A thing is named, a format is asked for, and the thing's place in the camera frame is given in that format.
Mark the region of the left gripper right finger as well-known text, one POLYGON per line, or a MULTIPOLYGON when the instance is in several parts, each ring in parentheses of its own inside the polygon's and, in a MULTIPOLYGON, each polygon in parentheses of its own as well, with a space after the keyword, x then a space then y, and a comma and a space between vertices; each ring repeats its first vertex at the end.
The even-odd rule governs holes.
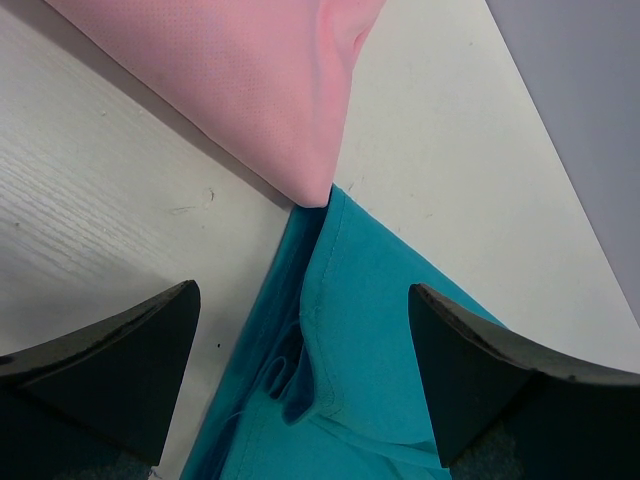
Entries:
POLYGON ((409 323, 455 479, 635 479, 639 377, 557 352, 413 285, 409 323))

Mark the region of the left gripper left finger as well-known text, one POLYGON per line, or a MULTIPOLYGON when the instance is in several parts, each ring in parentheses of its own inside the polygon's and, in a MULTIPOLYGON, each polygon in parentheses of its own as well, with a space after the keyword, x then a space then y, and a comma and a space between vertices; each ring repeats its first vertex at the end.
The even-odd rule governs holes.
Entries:
POLYGON ((4 479, 147 479, 162 457, 201 295, 179 283, 1 358, 4 479))

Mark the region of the teal t shirt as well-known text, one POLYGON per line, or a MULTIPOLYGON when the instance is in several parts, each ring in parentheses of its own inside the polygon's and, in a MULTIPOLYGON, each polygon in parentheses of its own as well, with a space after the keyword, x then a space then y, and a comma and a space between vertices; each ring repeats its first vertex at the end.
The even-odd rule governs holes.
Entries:
POLYGON ((295 208, 183 477, 447 478, 410 333, 418 283, 483 313, 343 190, 295 208))

